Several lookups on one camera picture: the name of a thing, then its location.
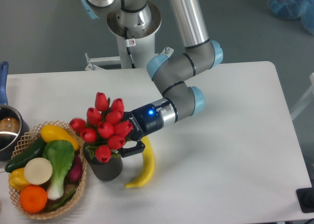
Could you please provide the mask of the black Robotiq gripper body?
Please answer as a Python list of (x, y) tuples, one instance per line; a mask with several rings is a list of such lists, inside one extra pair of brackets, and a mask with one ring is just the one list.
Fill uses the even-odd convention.
[(133, 129), (127, 135), (131, 141), (138, 141), (163, 127), (162, 116), (152, 103), (124, 112), (122, 119), (128, 120), (133, 125)]

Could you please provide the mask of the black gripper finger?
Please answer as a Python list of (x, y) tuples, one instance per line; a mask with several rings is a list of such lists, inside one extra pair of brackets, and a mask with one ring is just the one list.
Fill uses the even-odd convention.
[(122, 157), (129, 157), (139, 153), (142, 153), (145, 149), (145, 144), (142, 141), (137, 141), (136, 145), (131, 148), (120, 148), (118, 154)]

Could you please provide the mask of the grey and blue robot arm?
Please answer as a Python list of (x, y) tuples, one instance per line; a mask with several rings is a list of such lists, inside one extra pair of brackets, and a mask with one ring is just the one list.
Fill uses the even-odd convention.
[(91, 19), (94, 9), (108, 10), (107, 25), (116, 36), (119, 55), (89, 58), (87, 68), (120, 65), (123, 69), (145, 68), (162, 98), (124, 114), (133, 131), (129, 137), (137, 144), (119, 149), (122, 157), (141, 153), (148, 145), (144, 136), (192, 116), (204, 109), (204, 95), (186, 80), (221, 63), (223, 51), (208, 36), (198, 0), (169, 0), (185, 52), (173, 57), (166, 47), (155, 53), (155, 33), (161, 24), (158, 8), (147, 0), (81, 0)]

